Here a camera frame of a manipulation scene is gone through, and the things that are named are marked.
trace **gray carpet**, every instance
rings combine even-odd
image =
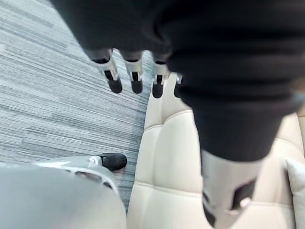
[[[123,92],[111,93],[47,0],[0,0],[0,162],[119,152],[115,173],[128,205],[151,85],[131,91],[115,52]]]

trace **white pillow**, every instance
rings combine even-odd
[[[286,160],[297,229],[305,229],[305,165]]]

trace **black sleeve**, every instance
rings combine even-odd
[[[268,154],[303,97],[304,0],[52,0],[83,49],[170,54],[201,147],[235,161]]]

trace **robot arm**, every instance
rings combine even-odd
[[[141,92],[141,52],[154,56],[154,97],[170,71],[175,95],[193,109],[210,224],[227,228],[252,197],[282,118],[303,97],[303,0],[52,0],[111,90],[122,90],[112,48]]]

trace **sofa seat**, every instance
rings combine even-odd
[[[191,109],[173,95],[150,96],[127,215],[128,229],[211,229],[203,213],[200,148]],[[258,177],[253,202],[232,229],[295,228],[285,159],[305,164],[296,114],[283,119]]]

